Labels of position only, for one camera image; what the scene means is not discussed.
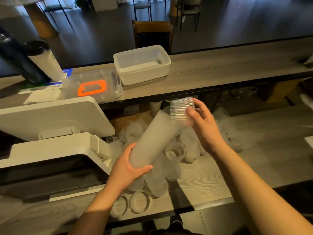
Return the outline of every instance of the black shoe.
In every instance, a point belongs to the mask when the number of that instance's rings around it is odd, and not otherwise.
[[[170,216],[170,224],[173,224],[174,222],[178,222],[183,226],[183,223],[182,223],[182,218],[180,217],[180,215],[173,215],[173,216]]]

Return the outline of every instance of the gray floor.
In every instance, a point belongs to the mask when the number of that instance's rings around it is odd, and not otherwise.
[[[168,1],[164,10],[163,2],[154,2],[153,20],[168,20],[169,6]],[[115,53],[135,48],[132,5],[124,4],[118,10],[98,13],[73,9],[67,10],[67,14],[73,29],[63,12],[55,12],[53,16],[60,35],[46,40],[62,68],[112,61]],[[147,21],[147,10],[138,10],[137,18]],[[173,53],[313,35],[313,2],[204,0],[197,32],[193,20],[192,16],[186,18],[181,33],[174,28]],[[38,39],[27,16],[1,19],[0,24],[20,41]],[[0,76],[14,73],[2,60],[0,69]]]
[[[231,235],[240,229],[245,221],[235,203],[181,214],[184,228],[203,235]],[[157,229],[167,229],[170,218],[155,219]],[[110,235],[146,235],[141,223],[114,228],[106,232]]]

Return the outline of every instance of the hand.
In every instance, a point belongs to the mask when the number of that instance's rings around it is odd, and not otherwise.
[[[187,114],[194,121],[194,131],[196,132],[201,145],[209,154],[213,154],[220,146],[226,146],[218,126],[214,120],[214,116],[210,113],[206,105],[193,98],[195,106],[199,108],[187,108]]]
[[[129,154],[135,145],[136,142],[130,144],[123,154],[116,160],[106,183],[106,187],[111,186],[119,193],[119,195],[131,185],[135,179],[153,169],[153,166],[145,166],[138,169],[131,166],[129,163]]]

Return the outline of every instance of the wooden counter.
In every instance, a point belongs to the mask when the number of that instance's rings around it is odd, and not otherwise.
[[[271,187],[313,179],[312,148],[303,139],[313,129],[313,111],[305,105],[234,117],[245,150],[240,156]],[[183,211],[197,210],[233,201],[220,170],[210,155],[192,164],[181,164],[179,186],[158,199],[151,199],[140,214],[130,210],[109,226],[121,226]],[[66,232],[95,194],[61,201],[22,203],[0,198],[0,235],[52,235]]]
[[[171,55],[169,75],[160,79],[123,87],[120,101],[104,104],[101,108],[160,101],[173,96],[186,96],[254,85],[263,81],[284,81],[313,75],[299,60],[313,53],[313,37],[224,47],[213,50]],[[113,67],[113,63],[79,67],[73,74]],[[0,90],[0,108],[21,105],[28,94],[14,95],[14,83],[21,76],[0,79],[0,89],[9,87],[8,97]]]

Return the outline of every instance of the orange handle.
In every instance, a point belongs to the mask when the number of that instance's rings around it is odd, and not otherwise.
[[[83,91],[85,91],[85,86],[92,85],[92,84],[99,84],[99,86],[101,88],[98,89],[98,90],[92,90],[92,91],[88,91],[88,92],[83,92]],[[78,96],[87,96],[87,95],[98,94],[98,93],[104,92],[105,88],[106,88],[106,82],[104,80],[85,82],[85,83],[80,84],[80,86],[79,86],[79,88],[77,90],[77,95]]]

